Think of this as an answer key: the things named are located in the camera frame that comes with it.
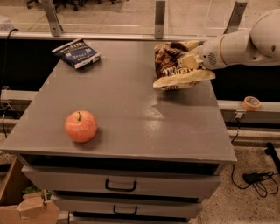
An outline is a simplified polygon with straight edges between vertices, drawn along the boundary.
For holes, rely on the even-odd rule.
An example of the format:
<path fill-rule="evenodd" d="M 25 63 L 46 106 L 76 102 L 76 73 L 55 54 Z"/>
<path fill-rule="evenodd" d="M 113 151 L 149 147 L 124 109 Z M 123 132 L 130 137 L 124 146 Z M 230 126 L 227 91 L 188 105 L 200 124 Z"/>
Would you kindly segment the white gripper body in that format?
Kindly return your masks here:
<path fill-rule="evenodd" d="M 228 66 L 226 62 L 225 36 L 211 38 L 205 41 L 198 50 L 203 60 L 202 65 L 209 70 L 222 69 Z"/>

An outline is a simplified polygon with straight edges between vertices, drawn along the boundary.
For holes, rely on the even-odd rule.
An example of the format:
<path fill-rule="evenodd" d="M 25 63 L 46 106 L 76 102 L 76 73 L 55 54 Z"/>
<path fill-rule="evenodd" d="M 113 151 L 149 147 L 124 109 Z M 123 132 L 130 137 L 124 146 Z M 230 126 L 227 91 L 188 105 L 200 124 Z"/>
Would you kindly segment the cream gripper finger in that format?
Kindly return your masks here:
<path fill-rule="evenodd" d="M 188 54 L 184 57 L 178 58 L 177 62 L 179 68 L 198 69 L 203 63 L 203 60 L 198 54 Z"/>

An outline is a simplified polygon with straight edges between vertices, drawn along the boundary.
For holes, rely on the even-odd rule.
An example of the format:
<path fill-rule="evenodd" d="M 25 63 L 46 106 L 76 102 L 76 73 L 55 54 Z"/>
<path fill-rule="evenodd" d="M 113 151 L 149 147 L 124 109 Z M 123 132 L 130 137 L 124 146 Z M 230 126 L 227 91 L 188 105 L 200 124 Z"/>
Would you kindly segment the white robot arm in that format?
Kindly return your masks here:
<path fill-rule="evenodd" d="M 280 10 L 263 13 L 250 29 L 209 39 L 178 58 L 179 67 L 215 70 L 280 64 Z"/>

